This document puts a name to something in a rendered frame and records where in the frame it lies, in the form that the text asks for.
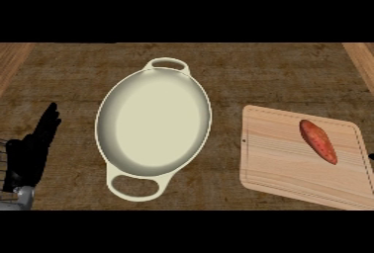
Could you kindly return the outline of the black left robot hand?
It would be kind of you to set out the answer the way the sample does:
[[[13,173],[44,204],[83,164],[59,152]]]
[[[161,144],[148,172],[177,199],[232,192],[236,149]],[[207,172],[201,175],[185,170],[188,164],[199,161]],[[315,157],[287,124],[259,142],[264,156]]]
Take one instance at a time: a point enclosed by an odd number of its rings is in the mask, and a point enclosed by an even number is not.
[[[58,104],[50,103],[35,130],[24,139],[10,139],[6,142],[7,169],[3,191],[13,193],[24,186],[35,187],[41,181],[49,148],[60,125]]]

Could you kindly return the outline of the orange sweet potato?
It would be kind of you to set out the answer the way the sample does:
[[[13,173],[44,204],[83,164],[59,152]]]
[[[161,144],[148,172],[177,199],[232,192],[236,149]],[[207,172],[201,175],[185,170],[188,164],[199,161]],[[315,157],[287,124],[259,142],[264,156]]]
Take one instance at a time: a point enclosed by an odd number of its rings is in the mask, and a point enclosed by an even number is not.
[[[332,165],[337,164],[337,155],[331,141],[322,128],[309,120],[300,121],[300,133],[303,140],[318,156]]]

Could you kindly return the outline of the pale wooden cutting board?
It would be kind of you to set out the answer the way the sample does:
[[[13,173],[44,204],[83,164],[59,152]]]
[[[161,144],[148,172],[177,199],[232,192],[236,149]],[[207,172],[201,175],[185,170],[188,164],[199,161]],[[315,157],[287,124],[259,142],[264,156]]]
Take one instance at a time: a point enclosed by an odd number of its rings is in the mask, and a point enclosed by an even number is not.
[[[300,133],[309,120],[327,133],[337,162]],[[257,106],[242,109],[239,181],[245,188],[343,210],[374,210],[374,170],[355,123]]]

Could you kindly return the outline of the cream oval pot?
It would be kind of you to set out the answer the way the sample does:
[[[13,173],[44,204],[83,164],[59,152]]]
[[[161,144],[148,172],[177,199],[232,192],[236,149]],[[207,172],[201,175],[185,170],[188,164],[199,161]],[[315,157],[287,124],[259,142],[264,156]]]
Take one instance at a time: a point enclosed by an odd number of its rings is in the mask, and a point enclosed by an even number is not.
[[[120,176],[151,180],[155,194],[130,202],[154,200],[174,174],[196,157],[208,138],[211,106],[186,63],[160,57],[111,88],[94,120],[94,140],[106,164],[106,180]]]

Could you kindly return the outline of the brown woven placemat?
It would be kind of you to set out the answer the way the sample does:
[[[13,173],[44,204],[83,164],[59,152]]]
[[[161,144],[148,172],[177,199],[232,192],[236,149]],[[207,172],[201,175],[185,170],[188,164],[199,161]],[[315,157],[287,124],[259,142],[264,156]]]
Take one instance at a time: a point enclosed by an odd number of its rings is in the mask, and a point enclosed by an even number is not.
[[[105,180],[93,122],[117,82],[151,59],[189,67],[211,103],[213,125],[198,157],[161,196],[131,203],[114,196],[157,192],[154,182]],[[310,203],[239,183],[241,115],[248,105],[358,124],[374,151],[374,95],[338,43],[0,43],[0,138],[35,127],[50,103],[62,125],[37,187],[37,210],[309,210]]]

